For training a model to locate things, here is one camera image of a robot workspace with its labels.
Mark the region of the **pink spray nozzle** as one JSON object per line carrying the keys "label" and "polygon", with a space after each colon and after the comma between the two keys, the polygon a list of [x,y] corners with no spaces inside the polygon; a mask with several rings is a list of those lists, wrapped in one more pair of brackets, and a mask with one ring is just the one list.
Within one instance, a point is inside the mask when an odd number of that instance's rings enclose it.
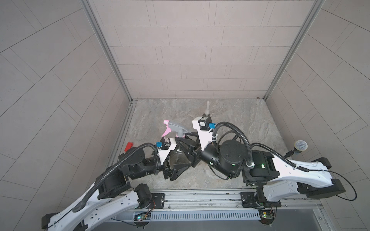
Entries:
{"label": "pink spray nozzle", "polygon": [[165,137],[170,132],[175,131],[177,137],[185,137],[186,133],[190,133],[188,129],[186,129],[184,126],[180,125],[177,122],[173,122],[170,120],[164,120],[163,122],[166,125],[166,131],[163,133],[162,137]]}

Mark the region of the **dark grey spray bottle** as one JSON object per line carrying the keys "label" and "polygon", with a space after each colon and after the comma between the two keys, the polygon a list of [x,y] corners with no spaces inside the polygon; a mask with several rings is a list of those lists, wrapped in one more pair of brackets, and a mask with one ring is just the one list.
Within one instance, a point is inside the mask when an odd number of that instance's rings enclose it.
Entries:
{"label": "dark grey spray bottle", "polygon": [[169,166],[170,169],[181,169],[190,166],[190,161],[180,145],[177,145],[174,150],[170,151]]}

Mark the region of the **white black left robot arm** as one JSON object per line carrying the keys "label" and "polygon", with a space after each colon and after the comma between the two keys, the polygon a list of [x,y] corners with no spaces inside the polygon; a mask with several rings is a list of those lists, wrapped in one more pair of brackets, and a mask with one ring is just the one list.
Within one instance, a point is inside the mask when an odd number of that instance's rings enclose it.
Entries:
{"label": "white black left robot arm", "polygon": [[42,217],[46,231],[90,231],[117,214],[131,209],[144,209],[134,224],[148,219],[156,208],[163,208],[164,194],[152,194],[146,184],[132,187],[129,180],[163,172],[166,179],[175,180],[189,168],[178,168],[187,160],[189,151],[173,145],[166,148],[144,143],[120,155],[116,164],[106,169],[89,190],[67,209]]}

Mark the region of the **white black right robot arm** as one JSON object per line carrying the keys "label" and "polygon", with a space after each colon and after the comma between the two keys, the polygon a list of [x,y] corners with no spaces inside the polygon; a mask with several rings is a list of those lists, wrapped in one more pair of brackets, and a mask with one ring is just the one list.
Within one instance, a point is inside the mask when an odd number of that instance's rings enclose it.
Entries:
{"label": "white black right robot arm", "polygon": [[346,191],[342,182],[331,176],[331,165],[325,158],[314,162],[289,160],[264,144],[250,143],[241,133],[226,141],[206,140],[205,144],[196,133],[175,140],[191,166],[203,161],[212,171],[220,172],[223,180],[242,176],[244,184],[257,188],[256,201],[260,204],[296,194],[324,199]]}

